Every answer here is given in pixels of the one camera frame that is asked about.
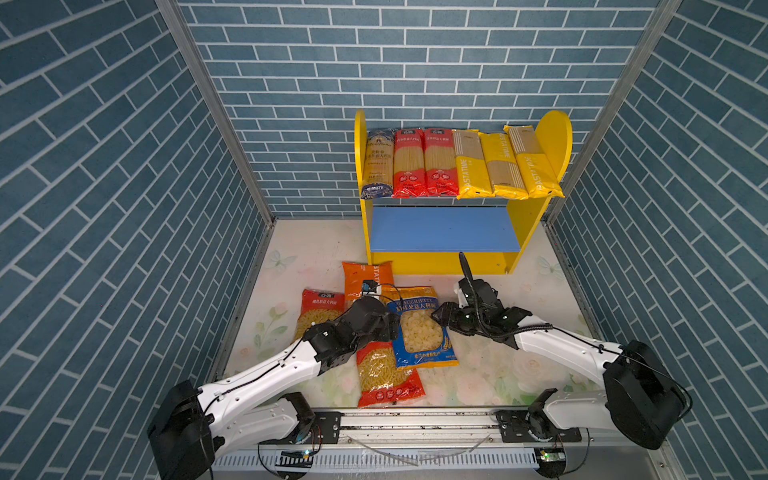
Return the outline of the yellow spaghetti box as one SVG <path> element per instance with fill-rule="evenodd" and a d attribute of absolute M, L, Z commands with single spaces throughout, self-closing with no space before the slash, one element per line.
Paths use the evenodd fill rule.
<path fill-rule="evenodd" d="M 505 133 L 480 133 L 480 142 L 495 197 L 526 200 L 528 191 Z"/>
<path fill-rule="evenodd" d="M 504 131 L 510 140 L 528 196 L 531 199 L 563 198 L 551 162 L 540 146 L 534 128 L 507 125 Z"/>
<path fill-rule="evenodd" d="M 457 198 L 492 198 L 493 187 L 479 133 L 474 130 L 454 130 L 453 143 L 458 180 Z"/>

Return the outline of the dark blue spaghetti bag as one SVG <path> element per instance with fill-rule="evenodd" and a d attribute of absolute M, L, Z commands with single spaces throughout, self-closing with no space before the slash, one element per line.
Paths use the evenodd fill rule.
<path fill-rule="evenodd" d="M 362 199 L 373 200 L 393 195 L 394 146 L 393 129 L 376 129 L 368 133 L 360 188 Z"/>

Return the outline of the blue elbow pasta bag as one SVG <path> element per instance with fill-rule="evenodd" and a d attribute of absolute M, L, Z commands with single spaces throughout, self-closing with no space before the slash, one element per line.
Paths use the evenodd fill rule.
<path fill-rule="evenodd" d="M 400 319 L 398 338 L 392 341 L 399 370 L 459 365 L 446 329 L 431 317 L 439 307 L 433 287 L 384 286 L 382 294 Z"/>

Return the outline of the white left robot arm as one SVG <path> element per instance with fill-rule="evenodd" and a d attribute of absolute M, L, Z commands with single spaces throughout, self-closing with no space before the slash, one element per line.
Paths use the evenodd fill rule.
<path fill-rule="evenodd" d="M 200 387 L 189 380 L 173 386 L 147 428 L 160 477 L 197 479 L 232 451 L 306 432 L 313 411 L 288 389 L 346 364 L 371 343 L 395 340 L 399 324 L 399 314 L 363 296 L 246 371 Z"/>

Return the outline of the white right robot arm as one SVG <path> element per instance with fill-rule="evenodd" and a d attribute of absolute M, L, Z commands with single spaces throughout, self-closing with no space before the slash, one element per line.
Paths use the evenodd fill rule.
<path fill-rule="evenodd" d="M 432 313 L 439 325 L 546 357 L 597 385 L 592 392 L 554 388 L 542 392 L 525 417 L 531 434 L 541 441 L 570 429 L 604 429 L 657 450 L 691 409 L 691 396 L 643 342 L 602 342 L 548 323 L 526 309 L 506 307 L 497 291 L 481 279 L 461 279 L 456 293 L 457 301 L 444 302 Z"/>

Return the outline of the red spaghetti bag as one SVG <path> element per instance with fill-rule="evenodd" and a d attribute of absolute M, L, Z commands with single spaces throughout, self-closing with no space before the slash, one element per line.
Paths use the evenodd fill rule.
<path fill-rule="evenodd" d="M 424 131 L 424 160 L 428 194 L 456 197 L 459 185 L 450 129 L 428 128 Z"/>
<path fill-rule="evenodd" d="M 423 140 L 424 133 L 421 129 L 401 129 L 395 133 L 394 198 L 427 195 Z"/>

